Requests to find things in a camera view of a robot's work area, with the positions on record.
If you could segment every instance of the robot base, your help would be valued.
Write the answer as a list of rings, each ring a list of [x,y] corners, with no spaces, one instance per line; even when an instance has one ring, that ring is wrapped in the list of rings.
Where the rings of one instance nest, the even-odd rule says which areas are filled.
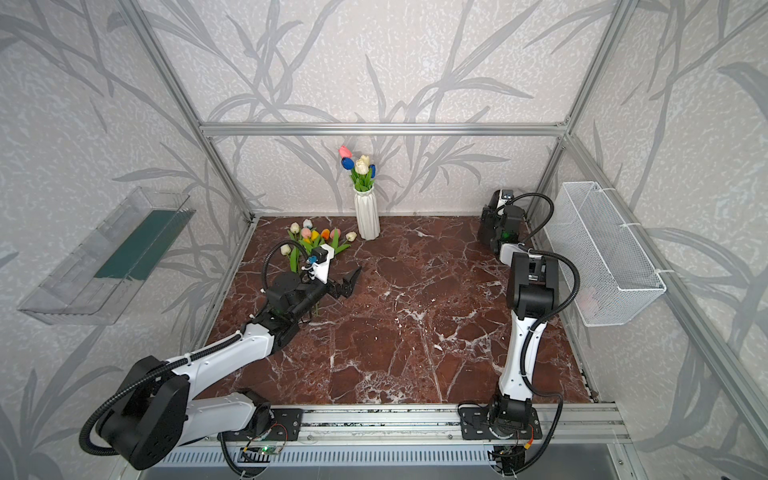
[[[529,427],[525,427],[522,430],[514,431],[507,439],[503,436],[496,435],[491,432],[490,425],[488,424],[488,407],[459,407],[458,416],[462,421],[462,438],[464,440],[517,440],[519,435],[520,440],[529,440],[531,438],[531,430]],[[534,440],[541,440],[541,423],[538,421],[538,414],[536,409],[531,408],[530,425],[533,425],[533,438]]]
[[[275,428],[272,428],[270,434],[262,440],[271,442],[295,442],[298,440],[299,430],[301,429],[301,416],[304,411],[302,409],[271,409],[271,412],[275,415],[274,420],[272,420]],[[283,431],[278,425],[285,427],[285,430]],[[245,430],[225,432],[224,439],[227,442],[247,442],[247,433]]]

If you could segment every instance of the clear plastic tray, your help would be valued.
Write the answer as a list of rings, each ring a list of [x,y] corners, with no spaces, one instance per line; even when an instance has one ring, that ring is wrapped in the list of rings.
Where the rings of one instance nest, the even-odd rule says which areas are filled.
[[[48,324],[112,325],[194,213],[188,199],[136,188],[18,309]]]

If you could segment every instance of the marble surface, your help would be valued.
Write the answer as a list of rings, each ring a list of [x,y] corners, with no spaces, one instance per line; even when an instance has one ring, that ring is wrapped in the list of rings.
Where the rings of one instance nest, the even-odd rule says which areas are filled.
[[[263,304],[263,259],[302,220],[260,220],[209,343]],[[318,229],[356,229],[354,217],[312,220]],[[478,225],[474,217],[382,217],[378,239],[358,238],[332,263],[337,280],[362,266],[352,298],[326,296],[288,347],[201,397],[250,388],[273,404],[487,402],[504,368],[511,315],[508,267],[476,241]],[[279,254],[272,264],[270,279],[288,267]],[[533,383],[566,402],[589,402],[559,320],[544,332]]]

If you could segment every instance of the artificial tulip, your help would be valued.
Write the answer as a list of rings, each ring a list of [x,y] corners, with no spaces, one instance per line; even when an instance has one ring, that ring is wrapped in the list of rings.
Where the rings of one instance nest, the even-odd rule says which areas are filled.
[[[366,162],[358,160],[355,162],[355,172],[357,172],[360,175],[366,175],[368,174],[368,165],[366,165]]]

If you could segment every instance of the gray wall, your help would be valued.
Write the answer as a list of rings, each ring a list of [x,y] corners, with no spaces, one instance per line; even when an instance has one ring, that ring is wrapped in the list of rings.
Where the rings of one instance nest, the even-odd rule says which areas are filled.
[[[641,2],[576,134],[768,392],[768,3]],[[583,180],[566,156],[555,181]],[[663,300],[570,315],[651,478],[768,478],[768,460]]]
[[[186,350],[245,222],[112,2],[0,5],[0,478],[107,478],[77,431],[143,356]],[[188,227],[113,326],[16,310],[136,186]]]
[[[558,122],[613,0],[141,0],[205,121]],[[535,189],[554,139],[222,138],[254,211],[351,213],[336,151],[377,165],[382,212],[476,213]],[[303,194],[313,192],[311,201]]]

